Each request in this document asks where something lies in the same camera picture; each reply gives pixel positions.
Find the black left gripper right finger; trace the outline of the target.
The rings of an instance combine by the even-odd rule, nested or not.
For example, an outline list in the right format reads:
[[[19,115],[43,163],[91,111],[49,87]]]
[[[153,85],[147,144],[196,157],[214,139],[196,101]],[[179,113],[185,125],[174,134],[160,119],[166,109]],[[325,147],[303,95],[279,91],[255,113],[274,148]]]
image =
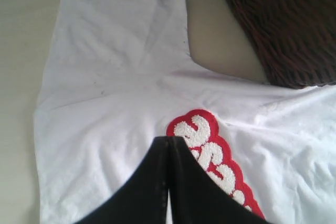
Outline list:
[[[169,137],[173,223],[267,223],[226,194],[200,167],[182,137]]]

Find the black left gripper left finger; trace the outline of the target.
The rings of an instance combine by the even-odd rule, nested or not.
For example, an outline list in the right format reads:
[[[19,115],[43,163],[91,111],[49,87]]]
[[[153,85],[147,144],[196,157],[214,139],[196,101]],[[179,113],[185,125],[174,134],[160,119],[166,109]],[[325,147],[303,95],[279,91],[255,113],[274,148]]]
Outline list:
[[[166,223],[168,140],[156,137],[128,181],[77,223]]]

